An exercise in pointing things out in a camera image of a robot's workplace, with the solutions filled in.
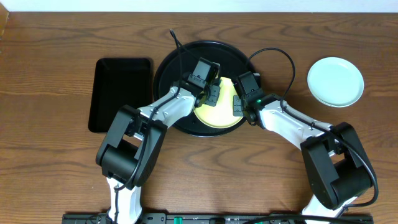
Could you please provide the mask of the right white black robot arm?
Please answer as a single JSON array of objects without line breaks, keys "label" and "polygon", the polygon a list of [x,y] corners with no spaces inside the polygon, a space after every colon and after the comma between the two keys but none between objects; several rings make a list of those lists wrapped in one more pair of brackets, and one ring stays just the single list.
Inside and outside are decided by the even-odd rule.
[{"label": "right white black robot arm", "polygon": [[233,109],[300,149],[313,192],[300,216],[305,223],[341,222],[341,215],[370,188],[374,195],[363,206],[377,200],[376,173],[352,125],[317,121],[291,108],[283,97],[261,91],[235,95]]}]

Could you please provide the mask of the light blue plate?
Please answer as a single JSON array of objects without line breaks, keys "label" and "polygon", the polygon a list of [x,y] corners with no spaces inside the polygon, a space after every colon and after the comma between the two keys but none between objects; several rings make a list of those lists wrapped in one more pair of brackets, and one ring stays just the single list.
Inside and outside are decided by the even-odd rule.
[{"label": "light blue plate", "polygon": [[361,95],[364,79],[359,69],[343,58],[326,57],[309,69],[307,84],[311,94]]},{"label": "light blue plate", "polygon": [[361,95],[317,95],[313,94],[313,97],[317,99],[320,103],[334,107],[334,108],[344,108],[353,105],[360,98]]}]

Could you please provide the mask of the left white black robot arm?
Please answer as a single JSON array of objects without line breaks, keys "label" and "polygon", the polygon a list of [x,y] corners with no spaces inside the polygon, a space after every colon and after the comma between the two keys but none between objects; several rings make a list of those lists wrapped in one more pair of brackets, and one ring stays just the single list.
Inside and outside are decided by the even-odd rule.
[{"label": "left white black robot arm", "polygon": [[220,88],[183,83],[154,103],[116,113],[96,155],[111,191],[107,223],[136,223],[141,214],[141,187],[156,164],[169,127],[203,104],[215,106]]}]

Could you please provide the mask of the yellow plate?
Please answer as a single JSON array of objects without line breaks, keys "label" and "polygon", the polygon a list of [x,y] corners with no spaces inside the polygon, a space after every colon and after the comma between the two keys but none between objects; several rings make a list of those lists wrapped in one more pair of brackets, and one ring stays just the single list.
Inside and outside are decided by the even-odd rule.
[{"label": "yellow plate", "polygon": [[233,115],[233,96],[237,95],[230,78],[221,77],[220,95],[216,106],[202,105],[193,111],[197,118],[211,128],[230,128],[243,117]]}]

